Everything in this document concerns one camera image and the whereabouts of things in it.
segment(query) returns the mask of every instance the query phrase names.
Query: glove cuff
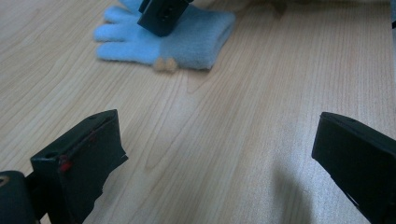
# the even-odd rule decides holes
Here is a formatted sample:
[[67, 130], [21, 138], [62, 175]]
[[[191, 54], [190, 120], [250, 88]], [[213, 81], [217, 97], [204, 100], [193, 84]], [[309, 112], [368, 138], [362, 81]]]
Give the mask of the glove cuff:
[[202, 10], [189, 6], [160, 46], [160, 55], [174, 58], [180, 67], [210, 69], [229, 38], [235, 21], [230, 12]]

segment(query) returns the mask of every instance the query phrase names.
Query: light blue glove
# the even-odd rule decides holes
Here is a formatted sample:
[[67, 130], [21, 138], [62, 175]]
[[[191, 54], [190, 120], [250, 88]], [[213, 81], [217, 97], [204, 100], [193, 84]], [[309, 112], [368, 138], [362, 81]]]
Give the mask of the light blue glove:
[[235, 17], [229, 12], [188, 6], [174, 31], [158, 37], [137, 24], [139, 0], [120, 0], [128, 9], [109, 7], [94, 39], [106, 42], [97, 49], [104, 60], [155, 64], [172, 59], [185, 68], [209, 69], [230, 36]]

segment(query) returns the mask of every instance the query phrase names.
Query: black plastic part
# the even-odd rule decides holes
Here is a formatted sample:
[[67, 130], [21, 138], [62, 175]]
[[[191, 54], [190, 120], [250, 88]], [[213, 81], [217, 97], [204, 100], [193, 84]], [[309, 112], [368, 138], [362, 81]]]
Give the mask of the black plastic part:
[[24, 175], [17, 171], [0, 172], [0, 223], [34, 224], [35, 221]]
[[82, 223], [108, 175], [127, 159], [116, 110], [84, 119], [31, 158], [30, 186], [44, 193], [34, 200], [36, 214], [44, 206], [52, 223]]
[[312, 158], [371, 223], [396, 223], [396, 141], [323, 112]]
[[169, 35], [192, 0], [143, 0], [137, 22], [157, 36]]

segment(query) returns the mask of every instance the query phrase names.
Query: wooden table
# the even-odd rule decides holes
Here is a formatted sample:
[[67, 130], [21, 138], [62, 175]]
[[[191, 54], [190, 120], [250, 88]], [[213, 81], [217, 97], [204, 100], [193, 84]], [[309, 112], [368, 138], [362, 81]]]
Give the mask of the wooden table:
[[1, 2], [0, 170], [116, 108], [130, 159], [85, 223], [367, 223], [310, 154], [322, 111], [396, 138], [389, 3], [253, 4], [212, 70], [173, 75], [95, 58], [113, 4]]

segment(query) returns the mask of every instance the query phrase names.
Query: wood grain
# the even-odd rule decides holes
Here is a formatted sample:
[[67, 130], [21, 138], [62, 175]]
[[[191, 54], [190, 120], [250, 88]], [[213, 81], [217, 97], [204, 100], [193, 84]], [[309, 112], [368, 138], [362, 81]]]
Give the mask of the wood grain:
[[85, 223], [367, 223], [310, 153], [322, 111], [396, 138], [389, 3], [253, 4], [174, 75], [95, 58], [112, 4], [1, 2], [0, 170], [116, 108], [130, 159]]

